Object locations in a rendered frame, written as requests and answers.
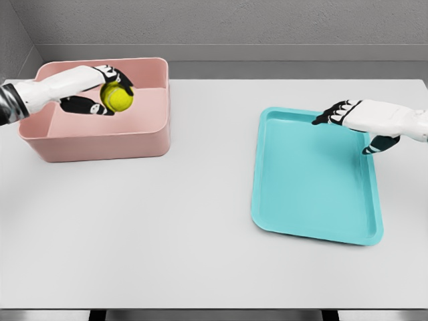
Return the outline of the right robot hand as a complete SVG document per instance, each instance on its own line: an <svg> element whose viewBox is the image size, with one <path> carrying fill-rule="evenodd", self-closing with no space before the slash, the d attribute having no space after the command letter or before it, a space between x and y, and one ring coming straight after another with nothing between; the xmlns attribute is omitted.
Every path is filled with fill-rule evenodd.
<svg viewBox="0 0 428 321"><path fill-rule="evenodd" d="M400 141L402 135L419 142L426 141L416 111L408 107L374 100L341 101L325 110L313 125L337 124L357 132L374 134L362 154L385 151Z"/></svg>

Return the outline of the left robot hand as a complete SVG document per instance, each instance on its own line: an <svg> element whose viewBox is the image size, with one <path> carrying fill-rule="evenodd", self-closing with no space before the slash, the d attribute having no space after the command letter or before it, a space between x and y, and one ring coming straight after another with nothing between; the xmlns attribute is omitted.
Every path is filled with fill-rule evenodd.
<svg viewBox="0 0 428 321"><path fill-rule="evenodd" d="M74 114L113 116L116 112L99 102L78 96L104 84L118 84L128 97L133 97L133 83L120 70L109 66L78 66L41 81L47 86L52 101L58 101L63 111Z"/></svg>

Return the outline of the yellow tennis ball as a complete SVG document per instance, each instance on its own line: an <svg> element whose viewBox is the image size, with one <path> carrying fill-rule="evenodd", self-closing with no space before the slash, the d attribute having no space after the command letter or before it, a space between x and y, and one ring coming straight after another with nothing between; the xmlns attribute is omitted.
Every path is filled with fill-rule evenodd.
<svg viewBox="0 0 428 321"><path fill-rule="evenodd" d="M134 96L129 95L118 82L111 82L101 87L100 99L109 110L123 112L132 106Z"/></svg>

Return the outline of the pink plastic basket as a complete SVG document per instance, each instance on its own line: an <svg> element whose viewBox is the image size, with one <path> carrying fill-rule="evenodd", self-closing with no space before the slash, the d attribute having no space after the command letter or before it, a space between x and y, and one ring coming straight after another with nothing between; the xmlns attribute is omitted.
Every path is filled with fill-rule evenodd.
<svg viewBox="0 0 428 321"><path fill-rule="evenodd" d="M69 162L162 156L171 144L169 66L162 58L50 62L35 80L80 65L108 64L134 84L132 106L113 116L64 112L56 102L22 120L20 137L45 161Z"/></svg>

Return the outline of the blue plastic tray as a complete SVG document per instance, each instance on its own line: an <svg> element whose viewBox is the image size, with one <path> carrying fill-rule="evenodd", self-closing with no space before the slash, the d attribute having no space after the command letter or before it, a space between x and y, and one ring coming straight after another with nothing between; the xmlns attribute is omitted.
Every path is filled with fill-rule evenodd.
<svg viewBox="0 0 428 321"><path fill-rule="evenodd" d="M353 245L384 233L367 133L313 125L309 110L270 107L259 119L251 217L263 230Z"/></svg>

